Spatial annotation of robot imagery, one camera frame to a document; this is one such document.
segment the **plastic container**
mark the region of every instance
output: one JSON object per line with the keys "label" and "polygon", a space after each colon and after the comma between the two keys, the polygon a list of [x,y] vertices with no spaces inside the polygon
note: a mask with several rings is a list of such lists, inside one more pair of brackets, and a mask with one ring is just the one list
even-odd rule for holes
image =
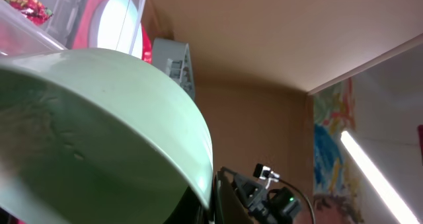
{"label": "plastic container", "polygon": [[66,48],[108,48],[132,54],[136,47],[141,58],[145,0],[39,1],[54,14],[42,28]]}
{"label": "plastic container", "polygon": [[0,0],[0,57],[64,49],[65,46]]}

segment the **beige wall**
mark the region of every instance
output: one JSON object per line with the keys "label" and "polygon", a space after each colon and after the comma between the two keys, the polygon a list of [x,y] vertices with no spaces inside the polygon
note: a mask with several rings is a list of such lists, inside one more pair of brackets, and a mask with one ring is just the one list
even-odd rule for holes
{"label": "beige wall", "polygon": [[311,197],[313,117],[305,94],[197,87],[196,103],[211,133],[215,171],[226,166],[250,176],[263,163]]}

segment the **light green bowl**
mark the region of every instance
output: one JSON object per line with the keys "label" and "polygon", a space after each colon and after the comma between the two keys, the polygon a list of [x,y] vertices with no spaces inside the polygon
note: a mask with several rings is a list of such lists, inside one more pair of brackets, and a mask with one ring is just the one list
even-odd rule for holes
{"label": "light green bowl", "polygon": [[212,143],[158,69],[89,49],[0,59],[0,206],[27,223],[162,223],[209,208]]}

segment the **colorful painting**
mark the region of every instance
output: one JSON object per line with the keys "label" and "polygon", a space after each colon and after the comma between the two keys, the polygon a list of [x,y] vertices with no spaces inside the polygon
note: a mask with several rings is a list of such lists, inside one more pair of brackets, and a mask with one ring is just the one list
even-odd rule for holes
{"label": "colorful painting", "polygon": [[340,133],[355,130],[352,80],[314,96],[314,205],[317,223],[364,223],[360,213],[362,175],[340,143]]}

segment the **fluorescent light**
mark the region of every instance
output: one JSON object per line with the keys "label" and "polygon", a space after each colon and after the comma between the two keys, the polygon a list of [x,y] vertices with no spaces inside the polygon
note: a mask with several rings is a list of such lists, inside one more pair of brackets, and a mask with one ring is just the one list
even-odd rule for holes
{"label": "fluorescent light", "polygon": [[410,208],[407,207],[394,188],[347,131],[342,132],[341,141],[399,223],[419,224]]}

